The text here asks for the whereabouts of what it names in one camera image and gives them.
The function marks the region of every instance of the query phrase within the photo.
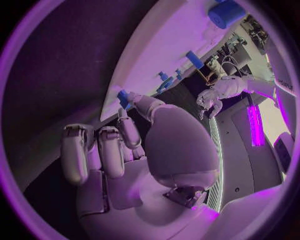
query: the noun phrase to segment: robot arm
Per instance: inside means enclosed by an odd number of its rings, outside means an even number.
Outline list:
[[[211,107],[214,108],[210,114],[210,118],[216,116],[222,109],[221,99],[228,99],[240,95],[242,92],[257,93],[259,95],[274,98],[275,84],[273,82],[265,81],[253,75],[238,76],[223,76],[210,89],[202,91],[196,100],[196,103],[203,109],[199,113],[202,120],[205,111]]]

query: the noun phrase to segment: light strip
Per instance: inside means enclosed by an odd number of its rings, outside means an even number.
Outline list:
[[[259,106],[249,106],[247,107],[247,112],[250,122],[252,146],[265,145],[265,134]]]

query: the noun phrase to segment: purple light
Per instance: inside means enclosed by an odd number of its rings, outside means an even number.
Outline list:
[[[247,112],[250,122],[252,146],[265,145],[265,134],[259,106],[249,106],[247,107]]]

